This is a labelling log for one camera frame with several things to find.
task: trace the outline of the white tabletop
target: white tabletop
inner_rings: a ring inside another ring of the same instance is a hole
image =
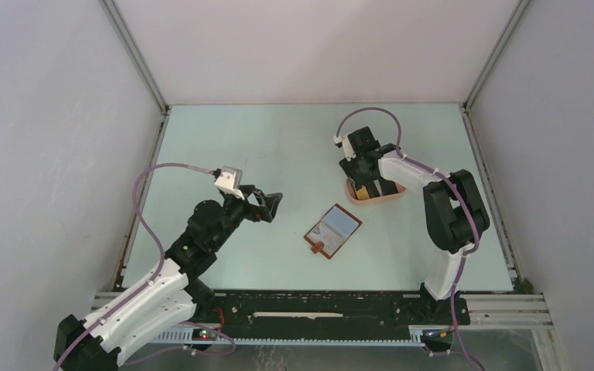
[[[354,206],[345,197],[343,151],[333,144],[337,125],[357,104],[174,106],[158,163],[186,162],[243,170],[242,184],[283,192],[274,222],[245,221],[201,276],[212,288],[278,290],[418,290],[436,249],[425,225],[422,198],[407,193],[392,203]],[[456,104],[382,104],[401,120],[402,148],[449,172],[479,172]],[[393,121],[363,112],[343,133],[370,126],[381,144],[396,137]],[[143,211],[164,247],[185,230],[194,206],[221,201],[213,179],[180,168],[163,168],[152,179]],[[313,254],[303,236],[339,203],[363,225],[327,260]],[[156,264],[151,237],[138,228],[124,287]],[[512,290],[493,226],[468,260],[460,287],[466,291]]]

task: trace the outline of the clipboard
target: clipboard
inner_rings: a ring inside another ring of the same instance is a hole
[[[331,259],[361,224],[363,222],[349,211],[335,204],[304,235],[304,239],[311,244],[311,251],[314,254],[320,253],[327,259]]]

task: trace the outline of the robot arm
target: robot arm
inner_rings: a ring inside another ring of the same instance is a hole
[[[217,259],[216,252],[243,220],[270,223],[281,193],[265,195],[253,185],[240,185],[242,171],[222,168],[215,186],[224,202],[202,201],[188,219],[186,230],[166,251],[161,271],[155,271],[121,293],[112,302],[82,320],[68,316],[58,326],[54,358],[57,361],[75,339],[96,322],[100,325],[71,351],[65,371],[117,370],[144,344],[171,326],[211,313],[213,292],[199,276]],[[254,195],[258,206],[248,202]],[[138,292],[133,299],[132,293]],[[105,313],[120,306],[108,319]]]
[[[370,196],[380,196],[383,191],[390,192],[393,189],[390,183],[394,182],[423,198],[427,231],[438,247],[423,284],[424,294],[432,301],[449,298],[463,253],[474,242],[461,207],[452,204],[459,200],[437,175],[400,158],[395,145],[380,146],[368,127],[336,137],[334,142],[345,151],[340,167],[356,189],[365,187]],[[447,177],[457,188],[481,236],[490,221],[472,174],[466,170],[454,173],[437,170],[437,173]]]

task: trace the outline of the white wall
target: white wall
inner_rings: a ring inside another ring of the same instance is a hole
[[[0,1],[0,371],[114,272],[159,112],[96,0]]]
[[[517,0],[117,1],[170,104],[463,101]]]
[[[472,112],[514,249],[594,369],[594,2],[534,2]]]

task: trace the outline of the white panel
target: white panel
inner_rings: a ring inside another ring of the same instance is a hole
[[[568,364],[594,370],[594,2],[533,2],[473,119]]]
[[[462,101],[517,0],[125,0],[170,104]]]
[[[422,196],[407,192],[375,206],[355,206],[345,196],[343,150],[333,144],[340,120],[362,106],[351,104],[259,104],[175,106],[158,162],[188,162],[243,171],[242,184],[283,192],[271,223],[245,221],[217,253],[201,279],[212,288],[281,290],[418,290],[439,251],[427,233]],[[406,153],[446,170],[466,168],[478,178],[466,129],[456,104],[385,104],[402,121]],[[366,112],[350,119],[348,133],[370,125],[381,143],[394,142],[394,122]],[[214,178],[181,168],[158,170],[144,216],[169,247],[185,230],[197,203],[221,201]],[[339,203],[363,225],[331,260],[313,254],[304,235]],[[149,234],[138,228],[124,286],[158,261]],[[460,287],[509,291],[511,282],[497,233],[482,235],[468,259]]]
[[[113,274],[159,112],[96,0],[0,1],[0,371]]]

